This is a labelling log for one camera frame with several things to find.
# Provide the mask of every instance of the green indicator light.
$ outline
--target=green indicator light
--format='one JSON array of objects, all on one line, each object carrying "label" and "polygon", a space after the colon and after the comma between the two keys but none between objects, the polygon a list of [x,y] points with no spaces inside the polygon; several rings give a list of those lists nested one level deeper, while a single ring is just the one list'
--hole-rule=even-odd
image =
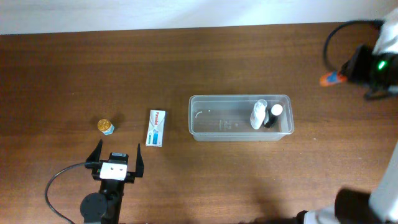
[{"label": "green indicator light", "polygon": [[379,70],[382,70],[386,65],[387,65],[387,62],[386,62],[386,61],[381,61],[381,62],[379,63],[379,66],[378,66]]}]

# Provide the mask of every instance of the brown wooden surface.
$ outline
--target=brown wooden surface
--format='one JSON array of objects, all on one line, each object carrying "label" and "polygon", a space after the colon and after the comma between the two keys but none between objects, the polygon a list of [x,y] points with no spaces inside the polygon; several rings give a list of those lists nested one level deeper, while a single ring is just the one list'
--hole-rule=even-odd
[{"label": "brown wooden surface", "polygon": [[[398,102],[365,102],[354,85],[322,88],[325,37],[337,24],[127,30],[0,36],[0,222],[61,223],[44,188],[104,140],[131,155],[144,144],[149,110],[166,110],[164,146],[142,147],[143,179],[127,185],[121,223],[237,223],[327,206],[341,186],[372,190],[398,133]],[[341,31],[341,65],[376,33]],[[286,94],[295,131],[277,142],[196,142],[192,95]],[[116,126],[104,136],[101,118]],[[50,188],[77,223],[99,182],[83,168]]]}]

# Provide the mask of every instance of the plastic bin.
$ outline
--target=plastic bin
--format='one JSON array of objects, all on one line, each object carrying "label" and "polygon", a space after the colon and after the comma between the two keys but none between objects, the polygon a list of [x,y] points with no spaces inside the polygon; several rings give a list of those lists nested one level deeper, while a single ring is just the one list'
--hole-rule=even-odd
[{"label": "plastic bin", "polygon": [[[255,130],[250,115],[258,100],[284,110],[276,124]],[[189,101],[189,131],[197,141],[277,141],[294,131],[290,98],[286,95],[206,95]]]}]

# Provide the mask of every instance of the black cable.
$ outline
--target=black cable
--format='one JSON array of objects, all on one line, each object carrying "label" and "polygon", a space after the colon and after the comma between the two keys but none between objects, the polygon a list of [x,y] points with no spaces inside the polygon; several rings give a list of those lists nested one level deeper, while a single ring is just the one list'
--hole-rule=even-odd
[{"label": "black cable", "polygon": [[67,217],[65,217],[64,215],[62,215],[60,212],[58,212],[52,205],[51,205],[51,203],[50,203],[50,201],[49,201],[49,196],[48,196],[48,193],[49,193],[49,187],[50,187],[50,185],[51,185],[51,183],[55,180],[55,178],[57,178],[60,174],[62,174],[63,172],[65,172],[65,171],[67,171],[67,170],[70,170],[70,169],[73,169],[73,168],[76,168],[76,167],[79,167],[79,166],[85,166],[85,165],[92,165],[92,164],[95,164],[96,162],[82,162],[82,163],[79,163],[79,164],[75,164],[75,165],[72,165],[72,166],[68,166],[67,168],[64,168],[63,170],[61,170],[60,172],[58,172],[58,174],[55,174],[51,179],[50,179],[50,181],[47,183],[47,186],[45,187],[45,191],[44,191],[44,198],[45,198],[45,202],[47,203],[47,205],[50,207],[50,209],[55,213],[55,214],[57,214],[59,217],[61,217],[61,218],[63,218],[64,220],[66,220],[68,223],[70,223],[70,224],[75,224],[74,222],[72,222],[69,218],[67,218]]},{"label": "black cable", "polygon": [[336,29],[334,29],[326,38],[325,45],[323,46],[323,62],[325,63],[325,66],[327,69],[330,71],[338,71],[336,67],[334,67],[328,58],[328,46],[329,46],[329,41],[330,39],[342,28],[354,25],[354,24],[371,24],[374,25],[377,29],[380,29],[380,27],[384,24],[383,20],[376,19],[376,20],[355,20],[355,21],[348,21],[343,23],[342,25],[338,26]]}]

